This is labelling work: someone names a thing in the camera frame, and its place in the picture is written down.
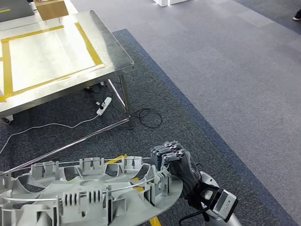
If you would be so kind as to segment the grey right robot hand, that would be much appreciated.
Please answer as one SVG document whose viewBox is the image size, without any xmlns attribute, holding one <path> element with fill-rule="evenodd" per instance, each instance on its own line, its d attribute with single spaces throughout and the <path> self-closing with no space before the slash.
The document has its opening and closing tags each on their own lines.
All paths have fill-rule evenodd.
<svg viewBox="0 0 301 226">
<path fill-rule="evenodd" d="M 150 157 L 158 171 L 166 167 L 170 174 L 181 179 L 183 187 L 180 196 L 187 200 L 189 206 L 201 209 L 201 201 L 192 191 L 201 180 L 201 176 L 189 151 L 177 141 L 167 141 L 152 147 Z"/>
</svg>

